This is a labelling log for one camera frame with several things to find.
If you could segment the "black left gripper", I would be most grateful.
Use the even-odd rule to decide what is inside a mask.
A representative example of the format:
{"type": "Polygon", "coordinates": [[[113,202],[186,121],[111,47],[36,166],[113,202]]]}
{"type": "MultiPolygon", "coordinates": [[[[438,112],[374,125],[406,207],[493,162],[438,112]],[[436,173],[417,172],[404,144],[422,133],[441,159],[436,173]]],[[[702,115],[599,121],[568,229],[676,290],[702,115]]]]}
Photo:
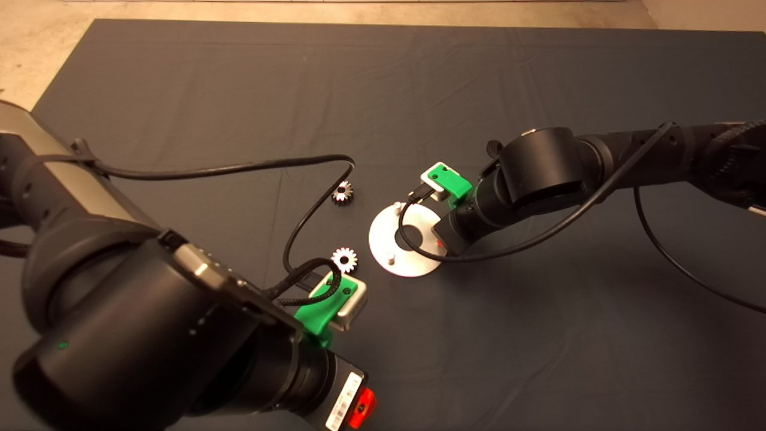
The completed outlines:
{"type": "Polygon", "coordinates": [[[282,408],[315,430],[359,429],[377,406],[368,380],[366,371],[330,350],[301,347],[282,408]]]}

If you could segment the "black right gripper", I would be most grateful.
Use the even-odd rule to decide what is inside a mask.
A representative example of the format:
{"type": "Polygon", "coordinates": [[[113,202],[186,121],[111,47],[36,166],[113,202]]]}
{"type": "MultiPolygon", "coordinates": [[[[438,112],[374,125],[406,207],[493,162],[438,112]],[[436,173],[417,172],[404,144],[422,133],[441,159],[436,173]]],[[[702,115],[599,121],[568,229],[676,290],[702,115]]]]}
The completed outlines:
{"type": "Polygon", "coordinates": [[[481,238],[493,233],[497,226],[482,216],[476,207],[454,208],[434,226],[439,248],[448,256],[462,256],[481,238]]]}

